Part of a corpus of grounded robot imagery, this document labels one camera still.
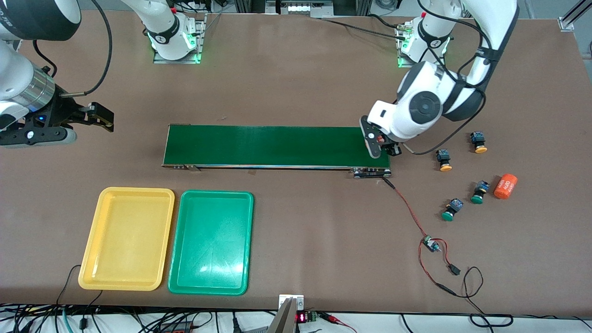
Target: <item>metal bracket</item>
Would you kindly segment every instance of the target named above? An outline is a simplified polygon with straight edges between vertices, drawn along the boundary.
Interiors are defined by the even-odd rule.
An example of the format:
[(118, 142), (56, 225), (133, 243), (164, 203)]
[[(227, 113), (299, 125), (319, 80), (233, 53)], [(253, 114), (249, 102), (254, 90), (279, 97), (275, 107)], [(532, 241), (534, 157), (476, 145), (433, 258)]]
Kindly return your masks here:
[(6, 44), (12, 47), (12, 49), (14, 49), (16, 52), (18, 52), (18, 49), (20, 49), (22, 45), (22, 39), (5, 40), (4, 42), (6, 42)]
[(279, 310), (266, 333), (294, 333), (296, 330), (296, 314), (304, 310), (304, 296), (279, 295)]
[(562, 33), (572, 33), (574, 31), (574, 24), (570, 23), (565, 25), (565, 21), (562, 16), (557, 19), (557, 23), (559, 23), (559, 29), (561, 29)]
[(376, 168), (353, 168), (353, 179), (363, 178), (390, 178), (392, 172), (390, 169), (376, 169)]
[(568, 33), (574, 31), (574, 22), (576, 22), (584, 13), (592, 7), (592, 0), (578, 1), (565, 15), (559, 17), (559, 28), (562, 32)]
[(291, 294), (279, 295), (278, 309), (282, 307), (282, 304), (284, 304), (284, 302), (286, 301), (287, 298), (296, 299), (296, 301), (297, 301), (296, 310), (298, 310), (298, 311), (304, 310), (304, 295), (291, 295)]

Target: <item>black connector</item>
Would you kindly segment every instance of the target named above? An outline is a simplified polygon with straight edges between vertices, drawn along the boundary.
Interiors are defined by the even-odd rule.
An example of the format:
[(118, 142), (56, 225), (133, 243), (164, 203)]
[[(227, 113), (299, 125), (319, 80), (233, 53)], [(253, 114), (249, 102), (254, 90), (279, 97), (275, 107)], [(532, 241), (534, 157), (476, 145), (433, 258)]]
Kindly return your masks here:
[(240, 329), (239, 320), (236, 319), (236, 314), (234, 312), (232, 313), (232, 317), (232, 326), (234, 328), (232, 333), (243, 333), (243, 330)]
[(450, 273), (454, 274), (454, 275), (460, 275), (461, 274), (461, 270), (458, 269), (456, 266), (454, 266), (453, 264), (449, 264), (448, 265), (448, 269), (450, 269)]
[(436, 285), (437, 285), (437, 286), (438, 286), (440, 289), (442, 289), (442, 290), (444, 290), (445, 292), (447, 292), (447, 293), (451, 294), (452, 296), (458, 296), (458, 295), (457, 295), (455, 292), (453, 292), (453, 291), (452, 291), (452, 289), (450, 289), (450, 288), (446, 287), (446, 286), (445, 286), (445, 285), (443, 285), (442, 283), (436, 283)]
[(78, 329), (83, 330), (87, 327), (88, 327), (88, 319), (86, 319), (86, 318), (80, 319), (80, 322), (78, 323)]

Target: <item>orange cylinder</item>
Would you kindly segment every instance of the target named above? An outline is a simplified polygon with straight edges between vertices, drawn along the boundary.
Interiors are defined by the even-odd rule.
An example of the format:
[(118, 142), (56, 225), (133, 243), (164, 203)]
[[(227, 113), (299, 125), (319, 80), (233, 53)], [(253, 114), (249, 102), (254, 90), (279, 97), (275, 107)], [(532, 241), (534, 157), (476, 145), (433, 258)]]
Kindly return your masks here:
[(507, 199), (512, 194), (512, 191), (516, 187), (518, 178), (511, 174), (505, 174), (501, 176), (500, 182), (497, 183), (496, 190), (493, 191), (493, 195), (500, 199)]

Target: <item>green tray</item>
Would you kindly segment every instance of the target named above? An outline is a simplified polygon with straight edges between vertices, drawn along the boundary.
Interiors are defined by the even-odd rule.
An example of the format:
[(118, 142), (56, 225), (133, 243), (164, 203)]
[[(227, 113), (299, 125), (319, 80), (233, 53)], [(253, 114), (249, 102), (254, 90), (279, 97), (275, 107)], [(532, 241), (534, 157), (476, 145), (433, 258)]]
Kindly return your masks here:
[(249, 278), (253, 201), (253, 194), (248, 192), (183, 193), (170, 265), (170, 292), (244, 294)]

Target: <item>green push button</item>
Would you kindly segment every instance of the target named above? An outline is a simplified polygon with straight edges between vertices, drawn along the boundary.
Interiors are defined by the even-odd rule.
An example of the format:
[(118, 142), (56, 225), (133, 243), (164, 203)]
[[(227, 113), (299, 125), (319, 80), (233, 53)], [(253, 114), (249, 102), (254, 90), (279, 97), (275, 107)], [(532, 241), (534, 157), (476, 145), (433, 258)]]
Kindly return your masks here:
[(442, 218), (448, 222), (451, 222), (452, 220), (454, 220), (454, 215), (452, 215), (452, 213), (450, 212), (444, 212), (442, 213)]
[(482, 204), (483, 203), (483, 198), (480, 196), (472, 196), (471, 197), (471, 202), (474, 204)]

